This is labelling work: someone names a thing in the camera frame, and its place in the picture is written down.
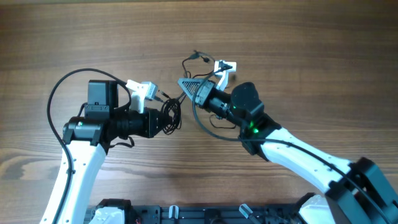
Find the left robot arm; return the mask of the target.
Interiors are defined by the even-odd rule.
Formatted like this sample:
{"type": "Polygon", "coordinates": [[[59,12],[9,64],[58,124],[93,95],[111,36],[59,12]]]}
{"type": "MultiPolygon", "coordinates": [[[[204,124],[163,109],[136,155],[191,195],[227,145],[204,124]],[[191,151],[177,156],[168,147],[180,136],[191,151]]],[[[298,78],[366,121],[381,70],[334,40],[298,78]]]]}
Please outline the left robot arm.
{"type": "Polygon", "coordinates": [[[41,223],[83,223],[96,176],[116,138],[133,135],[152,138],[170,121],[145,101],[156,99],[152,82],[126,82],[130,102],[118,105],[118,84],[91,80],[84,116],[72,117],[64,125],[61,142],[66,146],[58,176],[41,223]]]}

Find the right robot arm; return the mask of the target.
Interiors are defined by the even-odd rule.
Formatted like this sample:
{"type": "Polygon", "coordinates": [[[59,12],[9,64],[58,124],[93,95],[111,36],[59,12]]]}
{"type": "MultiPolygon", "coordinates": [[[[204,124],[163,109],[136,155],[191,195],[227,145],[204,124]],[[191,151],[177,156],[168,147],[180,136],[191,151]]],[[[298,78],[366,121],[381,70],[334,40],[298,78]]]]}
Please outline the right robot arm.
{"type": "Polygon", "coordinates": [[[373,161],[352,162],[299,140],[264,112],[252,82],[230,94],[208,79],[181,78],[178,85],[193,109],[238,126],[235,140],[248,153],[288,168],[321,192],[299,205],[305,223],[397,223],[397,193],[373,161]]]}

